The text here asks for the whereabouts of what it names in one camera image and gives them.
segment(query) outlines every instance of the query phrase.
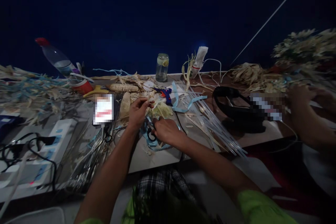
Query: blurred label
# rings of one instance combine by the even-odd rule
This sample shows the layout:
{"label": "blurred label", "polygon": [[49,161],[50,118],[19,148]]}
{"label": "blurred label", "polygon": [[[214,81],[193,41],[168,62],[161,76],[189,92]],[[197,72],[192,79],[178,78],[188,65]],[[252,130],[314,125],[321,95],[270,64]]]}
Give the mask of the blurred label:
{"label": "blurred label", "polygon": [[265,120],[282,120],[282,111],[285,109],[282,93],[252,93],[250,99],[254,106],[267,114]]}
{"label": "blurred label", "polygon": [[113,94],[95,95],[93,125],[106,124],[114,120]]}

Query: plastic bottle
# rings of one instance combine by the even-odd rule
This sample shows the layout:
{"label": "plastic bottle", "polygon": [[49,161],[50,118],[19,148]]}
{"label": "plastic bottle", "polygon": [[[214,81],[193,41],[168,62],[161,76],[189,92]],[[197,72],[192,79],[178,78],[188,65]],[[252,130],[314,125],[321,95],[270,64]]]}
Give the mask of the plastic bottle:
{"label": "plastic bottle", "polygon": [[156,62],[157,62],[157,65],[156,65],[155,79],[158,82],[166,82],[167,81],[168,64],[169,64],[168,54],[159,54],[157,56]]}
{"label": "plastic bottle", "polygon": [[75,66],[60,50],[50,45],[49,41],[45,38],[35,39],[36,43],[42,47],[43,54],[49,60],[49,62],[56,67],[56,69],[64,75],[64,77],[69,78],[72,70]]}

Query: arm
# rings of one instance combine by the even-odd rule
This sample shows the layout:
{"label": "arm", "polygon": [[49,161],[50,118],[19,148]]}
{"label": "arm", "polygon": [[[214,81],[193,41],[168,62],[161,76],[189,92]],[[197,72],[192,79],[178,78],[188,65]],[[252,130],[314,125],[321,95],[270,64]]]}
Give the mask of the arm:
{"label": "arm", "polygon": [[153,120],[155,135],[193,159],[236,202],[239,192],[250,189],[260,191],[239,168],[215,151],[197,143],[181,132],[173,120]]}
{"label": "arm", "polygon": [[295,86],[289,91],[292,122],[301,140],[321,152],[335,151],[336,136],[309,105],[317,95],[308,86]]}
{"label": "arm", "polygon": [[129,123],[117,146],[91,184],[75,219],[75,224],[90,218],[110,223],[114,204],[126,178],[131,150],[145,119],[147,98],[138,98],[130,107]]}

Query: scissors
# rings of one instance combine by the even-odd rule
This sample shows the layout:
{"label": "scissors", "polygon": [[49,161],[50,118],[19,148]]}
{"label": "scissors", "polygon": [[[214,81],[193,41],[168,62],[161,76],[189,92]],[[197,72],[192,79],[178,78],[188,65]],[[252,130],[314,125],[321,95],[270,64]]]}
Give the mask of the scissors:
{"label": "scissors", "polygon": [[146,129],[147,129],[147,137],[149,141],[155,142],[157,140],[157,137],[152,133],[152,130],[155,129],[154,124],[149,121],[149,119],[146,117]]}

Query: green sleeve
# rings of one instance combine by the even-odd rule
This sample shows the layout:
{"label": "green sleeve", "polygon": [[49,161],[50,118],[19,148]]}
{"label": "green sleeve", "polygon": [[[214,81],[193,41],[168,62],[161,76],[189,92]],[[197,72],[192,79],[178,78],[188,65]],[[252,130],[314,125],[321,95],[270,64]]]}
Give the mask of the green sleeve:
{"label": "green sleeve", "polygon": [[81,222],[80,224],[104,224],[104,223],[99,219],[91,218]]}
{"label": "green sleeve", "polygon": [[248,224],[294,224],[297,223],[266,195],[252,190],[238,194],[238,204],[245,223]]}

